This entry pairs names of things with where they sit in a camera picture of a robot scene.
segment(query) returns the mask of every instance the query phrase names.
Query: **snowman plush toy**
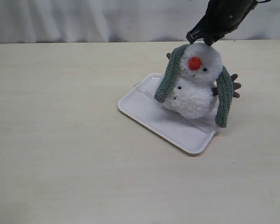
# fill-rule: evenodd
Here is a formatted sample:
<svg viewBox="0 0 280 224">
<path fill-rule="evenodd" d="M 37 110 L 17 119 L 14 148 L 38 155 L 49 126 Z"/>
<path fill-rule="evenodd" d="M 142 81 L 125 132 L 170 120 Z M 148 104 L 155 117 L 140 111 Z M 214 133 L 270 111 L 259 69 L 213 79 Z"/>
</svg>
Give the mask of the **snowman plush toy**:
<svg viewBox="0 0 280 224">
<path fill-rule="evenodd" d="M 154 99 L 165 108 L 186 119 L 199 119 L 210 114 L 219 102 L 215 123 L 227 127 L 232 98 L 241 88 L 223 65 L 220 53 L 203 42 L 184 44 L 167 54 L 165 74 Z"/>
</svg>

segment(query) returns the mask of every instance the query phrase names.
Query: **white curtain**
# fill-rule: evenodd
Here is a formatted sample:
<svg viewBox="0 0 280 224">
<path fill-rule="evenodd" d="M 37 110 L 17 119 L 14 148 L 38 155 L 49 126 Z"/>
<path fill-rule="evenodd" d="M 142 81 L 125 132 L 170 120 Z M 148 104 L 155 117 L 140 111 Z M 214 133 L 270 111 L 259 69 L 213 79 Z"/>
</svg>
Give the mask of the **white curtain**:
<svg viewBox="0 0 280 224">
<path fill-rule="evenodd" d="M 208 0 L 0 0 L 0 43 L 185 41 Z M 280 0 L 225 39 L 280 39 Z"/>
</svg>

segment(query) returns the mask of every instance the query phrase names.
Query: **orange pom-pom nose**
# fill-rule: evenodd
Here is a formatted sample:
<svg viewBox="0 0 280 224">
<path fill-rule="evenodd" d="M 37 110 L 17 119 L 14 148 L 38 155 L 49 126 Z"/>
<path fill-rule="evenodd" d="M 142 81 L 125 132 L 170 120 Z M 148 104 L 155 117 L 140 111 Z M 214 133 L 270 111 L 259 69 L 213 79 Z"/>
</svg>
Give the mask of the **orange pom-pom nose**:
<svg viewBox="0 0 280 224">
<path fill-rule="evenodd" d="M 189 69 L 194 71 L 200 69 L 202 62 L 200 61 L 199 57 L 191 57 L 189 59 Z"/>
</svg>

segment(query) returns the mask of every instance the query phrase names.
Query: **white plastic tray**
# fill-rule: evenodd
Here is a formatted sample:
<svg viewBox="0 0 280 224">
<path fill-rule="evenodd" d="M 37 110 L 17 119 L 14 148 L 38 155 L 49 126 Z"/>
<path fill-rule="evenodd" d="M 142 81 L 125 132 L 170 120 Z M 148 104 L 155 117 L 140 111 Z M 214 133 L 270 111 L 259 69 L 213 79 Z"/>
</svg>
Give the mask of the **white plastic tray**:
<svg viewBox="0 0 280 224">
<path fill-rule="evenodd" d="M 152 83 L 152 76 L 156 75 L 161 76 L 151 74 L 137 85 L 152 89 L 152 85 L 159 83 L 158 80 Z M 200 154 L 205 150 L 217 129 L 202 131 L 179 114 L 158 106 L 150 97 L 140 92 L 137 85 L 118 102 L 121 112 L 186 153 Z"/>
</svg>

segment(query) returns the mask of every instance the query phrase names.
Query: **white table surface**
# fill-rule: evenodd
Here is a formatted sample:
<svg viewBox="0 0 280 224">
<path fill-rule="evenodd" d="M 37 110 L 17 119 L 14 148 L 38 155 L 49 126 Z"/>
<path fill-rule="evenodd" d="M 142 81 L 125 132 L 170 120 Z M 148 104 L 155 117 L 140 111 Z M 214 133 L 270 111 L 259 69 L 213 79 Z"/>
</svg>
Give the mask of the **white table surface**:
<svg viewBox="0 0 280 224">
<path fill-rule="evenodd" d="M 117 109 L 181 44 L 0 45 L 0 224 L 280 224 L 280 40 L 214 44 L 243 87 L 197 157 Z"/>
</svg>

